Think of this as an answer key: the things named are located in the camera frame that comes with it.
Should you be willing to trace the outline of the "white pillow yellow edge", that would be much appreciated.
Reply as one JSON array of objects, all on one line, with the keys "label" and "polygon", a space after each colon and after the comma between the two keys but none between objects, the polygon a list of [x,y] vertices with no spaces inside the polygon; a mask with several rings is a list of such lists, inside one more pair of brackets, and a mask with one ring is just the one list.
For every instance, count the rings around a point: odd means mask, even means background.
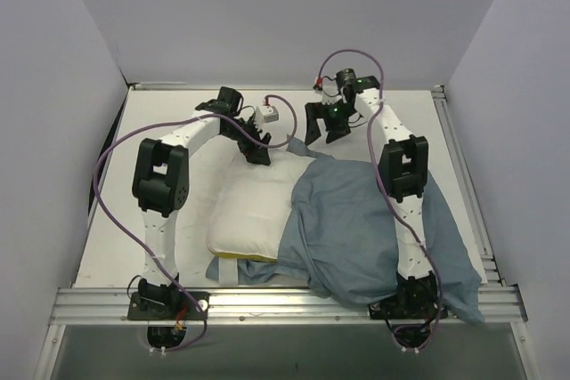
[{"label": "white pillow yellow edge", "polygon": [[269,166],[253,165],[237,154],[208,225],[210,253],[274,263],[291,213],[291,195],[313,158],[275,151]]}]

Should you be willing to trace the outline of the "blue-grey pillowcase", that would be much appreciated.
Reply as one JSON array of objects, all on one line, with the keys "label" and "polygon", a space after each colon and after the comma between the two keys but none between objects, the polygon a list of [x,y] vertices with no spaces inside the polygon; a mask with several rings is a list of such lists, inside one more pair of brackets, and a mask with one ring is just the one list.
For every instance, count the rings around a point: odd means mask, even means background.
[{"label": "blue-grey pillowcase", "polygon": [[[291,195],[277,260],[235,259],[237,280],[257,285],[282,275],[344,304],[366,305],[396,289],[395,220],[370,163],[340,160],[308,149],[300,140],[284,150],[310,157]],[[219,280],[223,257],[213,255],[206,275]]]}]

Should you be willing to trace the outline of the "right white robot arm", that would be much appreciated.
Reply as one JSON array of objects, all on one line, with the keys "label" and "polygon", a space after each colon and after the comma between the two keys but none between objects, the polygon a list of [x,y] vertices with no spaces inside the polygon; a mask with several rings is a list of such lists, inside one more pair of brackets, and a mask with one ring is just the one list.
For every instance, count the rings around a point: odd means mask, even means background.
[{"label": "right white robot arm", "polygon": [[338,93],[328,96],[322,77],[313,87],[320,101],[305,105],[305,144],[321,138],[322,121],[328,144],[351,133],[350,117],[367,123],[367,145],[382,195],[395,218],[398,247],[395,295],[370,305],[370,312],[388,319],[434,319],[440,310],[439,280],[429,261],[422,219],[428,182],[428,141],[414,135],[382,99],[374,76],[358,77],[340,70],[334,81]]}]

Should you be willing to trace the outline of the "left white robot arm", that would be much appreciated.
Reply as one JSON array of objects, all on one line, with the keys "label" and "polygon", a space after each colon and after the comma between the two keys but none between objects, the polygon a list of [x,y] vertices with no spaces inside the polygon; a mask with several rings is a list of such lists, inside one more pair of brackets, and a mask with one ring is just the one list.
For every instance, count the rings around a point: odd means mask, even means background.
[{"label": "left white robot arm", "polygon": [[217,97],[196,106],[192,123],[159,138],[142,140],[134,169],[132,192],[142,209],[145,256],[142,277],[131,298],[130,319],[174,319],[189,301],[173,283],[179,279],[175,261],[175,230],[179,211],[190,195],[190,158],[206,142],[222,135],[236,141],[253,165],[268,166],[269,133],[263,125],[279,119],[264,101],[248,118],[239,117],[243,97],[222,87]]}]

